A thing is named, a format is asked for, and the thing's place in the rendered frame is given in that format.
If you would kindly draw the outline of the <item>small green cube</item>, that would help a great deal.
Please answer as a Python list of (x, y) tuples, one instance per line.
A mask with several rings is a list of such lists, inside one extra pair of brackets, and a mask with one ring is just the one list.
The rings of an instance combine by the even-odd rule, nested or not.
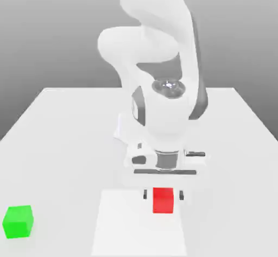
[(29, 237), (34, 223), (30, 205), (9, 206), (2, 226), (7, 239)]

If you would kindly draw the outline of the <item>small red cube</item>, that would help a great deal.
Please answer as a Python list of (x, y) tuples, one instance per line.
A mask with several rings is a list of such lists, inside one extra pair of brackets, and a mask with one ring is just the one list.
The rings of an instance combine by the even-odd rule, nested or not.
[(168, 187), (153, 188), (153, 213), (172, 214), (174, 210), (174, 191)]

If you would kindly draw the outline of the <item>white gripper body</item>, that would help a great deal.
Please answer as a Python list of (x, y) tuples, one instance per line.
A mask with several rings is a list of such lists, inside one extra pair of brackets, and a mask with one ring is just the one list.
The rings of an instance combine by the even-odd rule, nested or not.
[(154, 168), (134, 169), (131, 174), (131, 187), (152, 188), (171, 187), (183, 189), (194, 185), (199, 179), (196, 170), (157, 170)]

